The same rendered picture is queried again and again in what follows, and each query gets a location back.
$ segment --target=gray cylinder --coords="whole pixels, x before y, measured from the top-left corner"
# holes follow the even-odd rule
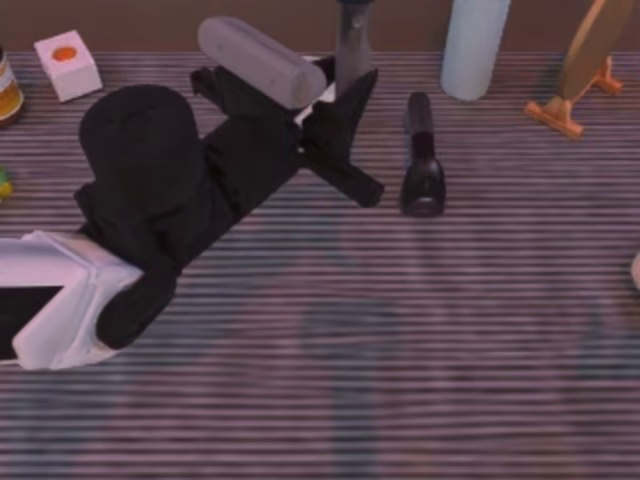
[[[440,83],[447,95],[478,100],[489,90],[511,0],[454,0]]]

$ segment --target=jar of honey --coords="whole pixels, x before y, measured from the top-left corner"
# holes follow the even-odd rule
[[[0,128],[14,124],[23,108],[24,96],[0,45]]]

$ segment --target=orange circle on box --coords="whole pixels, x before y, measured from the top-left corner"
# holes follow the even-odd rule
[[[53,52],[53,58],[58,62],[67,62],[73,60],[77,54],[77,50],[73,47],[60,47]]]

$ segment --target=yellow and green object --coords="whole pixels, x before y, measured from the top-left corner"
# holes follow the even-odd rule
[[[11,182],[9,182],[7,172],[5,172],[2,167],[0,167],[0,200],[9,198],[12,192],[13,187],[11,186]]]

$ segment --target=wooden surface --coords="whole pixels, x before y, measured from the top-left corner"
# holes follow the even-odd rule
[[[378,51],[441,51],[452,0],[376,0]],[[513,0],[502,49],[565,52],[591,0]],[[196,31],[210,15],[243,18],[299,51],[334,48],[335,0],[1,0],[0,42],[33,42],[78,29],[94,51],[197,51]],[[640,11],[617,47],[640,50]]]
[[[574,101],[589,88],[597,71],[628,27],[635,0],[595,0],[569,47],[559,81],[559,94]]]
[[[553,95],[557,53],[501,54],[473,104],[440,90],[439,53],[376,54],[353,161],[381,205],[302,172],[186,269],[132,349],[0,368],[0,478],[640,478],[640,54],[614,58],[625,93],[586,96],[571,142],[522,114]],[[190,92],[203,55],[96,60],[107,90],[160,83],[202,133],[223,120]],[[105,92],[60,105],[32,52],[13,64],[29,110],[0,134],[0,235],[73,231],[78,122]],[[431,221],[398,212],[416,90],[449,190]]]

